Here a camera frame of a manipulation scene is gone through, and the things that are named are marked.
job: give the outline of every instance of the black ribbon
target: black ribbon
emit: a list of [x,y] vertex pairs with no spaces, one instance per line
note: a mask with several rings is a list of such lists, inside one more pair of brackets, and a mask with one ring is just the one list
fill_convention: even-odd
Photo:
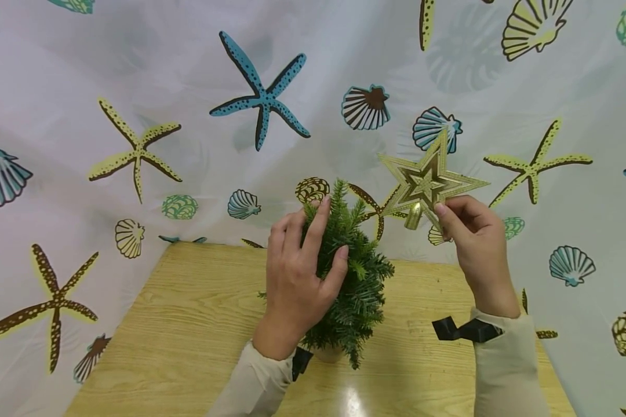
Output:
[[308,366],[308,361],[311,360],[313,354],[305,349],[297,346],[297,350],[294,351],[294,356],[292,357],[292,381],[296,381],[299,378],[299,374],[303,374],[306,372],[306,367]]
[[432,321],[431,324],[434,325],[434,330],[436,331],[439,341],[466,339],[471,342],[485,343],[503,334],[503,329],[478,319],[473,319],[460,328],[457,328],[457,325],[454,324],[454,320],[452,320],[450,316],[442,320]]

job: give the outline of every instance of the christmas tree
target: christmas tree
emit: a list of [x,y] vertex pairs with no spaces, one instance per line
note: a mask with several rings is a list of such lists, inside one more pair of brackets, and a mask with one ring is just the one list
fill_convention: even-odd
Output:
[[[331,213],[318,254],[318,276],[332,267],[339,247],[348,245],[348,273],[334,304],[317,325],[309,330],[301,344],[308,348],[341,347],[353,369],[359,368],[364,342],[373,335],[373,326],[383,320],[383,282],[395,273],[394,266],[376,253],[378,241],[369,240],[359,229],[366,205],[359,200],[348,209],[345,195],[348,184],[336,180],[331,194]],[[316,214],[316,207],[304,205],[306,223],[303,238]]]

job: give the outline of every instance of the wood grain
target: wood grain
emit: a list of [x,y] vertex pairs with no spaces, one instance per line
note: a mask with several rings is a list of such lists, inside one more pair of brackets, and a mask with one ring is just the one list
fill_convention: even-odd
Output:
[[[264,312],[265,250],[174,243],[160,259],[67,416],[202,416],[220,394]],[[452,265],[395,262],[385,320],[361,368],[317,359],[278,416],[472,416],[467,341],[438,341],[431,321],[468,321],[472,296]],[[553,416],[574,416],[538,343]]]

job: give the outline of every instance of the sleeve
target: sleeve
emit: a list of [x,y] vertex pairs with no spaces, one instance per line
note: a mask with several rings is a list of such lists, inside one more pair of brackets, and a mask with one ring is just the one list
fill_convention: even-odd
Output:
[[538,382],[536,329],[531,317],[490,316],[472,308],[478,319],[503,334],[475,348],[475,417],[545,417],[549,409]]
[[207,417],[272,416],[292,382],[293,356],[294,352],[285,360],[269,359],[249,341]]

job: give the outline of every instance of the shower curtain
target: shower curtain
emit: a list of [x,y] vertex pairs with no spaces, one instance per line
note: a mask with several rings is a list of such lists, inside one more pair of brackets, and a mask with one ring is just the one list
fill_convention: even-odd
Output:
[[578,415],[626,416],[626,0],[0,0],[0,416],[64,412],[168,245],[337,177],[455,263],[378,158],[442,131]]

